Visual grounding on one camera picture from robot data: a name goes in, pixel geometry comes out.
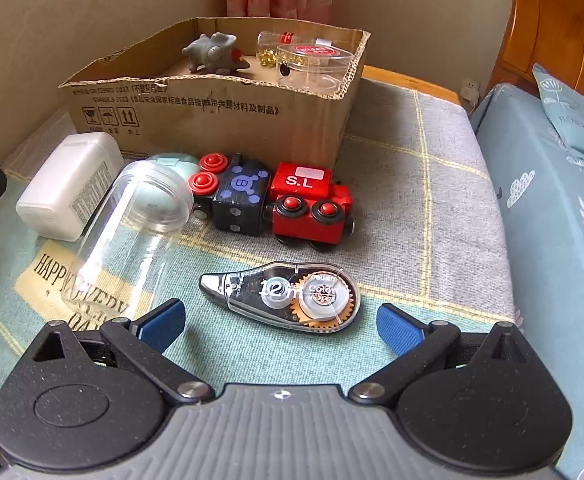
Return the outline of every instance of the small figurine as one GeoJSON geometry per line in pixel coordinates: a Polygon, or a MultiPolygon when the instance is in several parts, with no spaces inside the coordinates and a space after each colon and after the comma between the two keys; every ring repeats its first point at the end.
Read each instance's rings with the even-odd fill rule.
{"type": "Polygon", "coordinates": [[[201,34],[181,53],[190,58],[191,72],[196,72],[203,65],[209,73],[229,75],[239,68],[250,67],[235,44],[236,36],[232,34],[215,32],[211,38],[201,34]]]}
{"type": "Polygon", "coordinates": [[[271,174],[239,153],[209,153],[198,166],[188,179],[192,214],[211,219],[217,229],[259,236],[270,227],[285,245],[307,240],[321,252],[354,231],[350,190],[333,184],[330,170],[282,162],[271,174]]]}

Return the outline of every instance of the light blue pillow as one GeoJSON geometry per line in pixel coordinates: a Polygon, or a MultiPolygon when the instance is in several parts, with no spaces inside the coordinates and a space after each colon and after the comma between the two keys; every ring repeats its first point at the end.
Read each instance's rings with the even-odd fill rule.
{"type": "Polygon", "coordinates": [[[584,158],[584,96],[551,76],[539,64],[532,72],[544,111],[562,141],[576,156],[584,158]]]}

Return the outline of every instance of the gray toy fish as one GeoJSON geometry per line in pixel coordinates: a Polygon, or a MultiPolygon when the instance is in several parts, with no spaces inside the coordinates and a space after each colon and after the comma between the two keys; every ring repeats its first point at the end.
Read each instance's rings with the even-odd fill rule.
{"type": "Polygon", "coordinates": [[[208,73],[229,75],[239,68],[250,67],[235,45],[236,36],[232,34],[215,32],[211,38],[201,34],[181,53],[189,58],[191,72],[196,72],[203,65],[208,73]]]}

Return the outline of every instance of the bedsheet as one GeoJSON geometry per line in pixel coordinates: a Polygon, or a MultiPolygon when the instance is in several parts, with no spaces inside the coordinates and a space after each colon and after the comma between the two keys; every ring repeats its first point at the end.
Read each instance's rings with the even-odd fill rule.
{"type": "Polygon", "coordinates": [[[584,160],[566,150],[541,101],[508,84],[472,126],[499,199],[522,329],[572,407],[559,467],[584,480],[584,160]]]}
{"type": "MultiPolygon", "coordinates": [[[[43,151],[39,141],[29,145],[43,151]]],[[[36,166],[33,154],[11,159],[23,164],[6,168],[12,178],[0,199],[0,384],[45,320],[61,317],[76,329],[92,328],[59,304],[59,275],[77,245],[37,238],[14,211],[27,184],[21,177],[29,176],[23,168],[36,166]]],[[[185,332],[166,352],[170,359],[217,391],[225,382],[347,389],[394,359],[376,333],[376,310],[384,301],[425,321],[445,318],[477,332],[514,318],[497,201],[463,108],[363,80],[336,178],[350,186],[357,229],[329,255],[285,248],[271,236],[188,224],[165,291],[184,300],[187,310],[185,332]],[[357,320],[333,335],[288,332],[221,309],[198,290],[201,273],[272,260],[343,266],[362,293],[357,320]]]]}

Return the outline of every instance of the transparent container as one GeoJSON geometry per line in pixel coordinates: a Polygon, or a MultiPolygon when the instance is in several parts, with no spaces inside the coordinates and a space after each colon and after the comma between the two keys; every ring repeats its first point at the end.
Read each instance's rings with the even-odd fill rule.
{"type": "Polygon", "coordinates": [[[194,197],[187,180],[156,161],[123,169],[92,220],[62,297],[80,316],[136,319],[159,306],[194,197]]]}
{"type": "Polygon", "coordinates": [[[263,66],[276,66],[277,48],[281,44],[316,43],[316,38],[300,36],[294,32],[260,32],[256,39],[256,57],[263,66]]]}
{"type": "Polygon", "coordinates": [[[282,44],[277,47],[278,83],[319,94],[336,92],[352,54],[334,46],[282,44]]]}

